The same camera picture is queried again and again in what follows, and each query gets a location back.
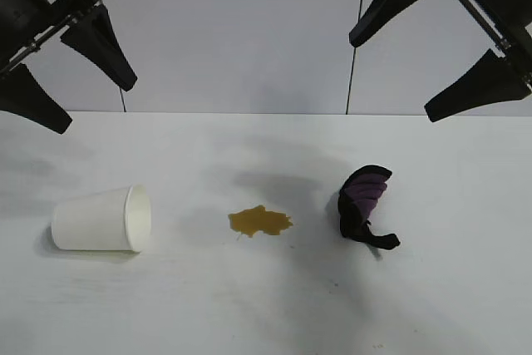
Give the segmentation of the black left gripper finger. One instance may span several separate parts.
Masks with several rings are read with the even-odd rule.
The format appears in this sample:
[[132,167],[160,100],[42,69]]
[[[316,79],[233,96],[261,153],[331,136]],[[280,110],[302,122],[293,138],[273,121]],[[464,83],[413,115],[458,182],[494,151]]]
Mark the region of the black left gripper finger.
[[42,89],[25,64],[1,78],[1,110],[58,134],[71,124],[71,117]]
[[106,7],[94,7],[71,25],[61,42],[99,67],[121,90],[130,91],[137,75],[121,50]]

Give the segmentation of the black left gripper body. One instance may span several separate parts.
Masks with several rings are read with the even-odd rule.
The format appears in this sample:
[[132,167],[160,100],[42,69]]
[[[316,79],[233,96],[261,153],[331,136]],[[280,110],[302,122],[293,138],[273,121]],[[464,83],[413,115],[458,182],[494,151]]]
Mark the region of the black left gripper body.
[[64,26],[89,13],[100,0],[1,0],[1,73]]

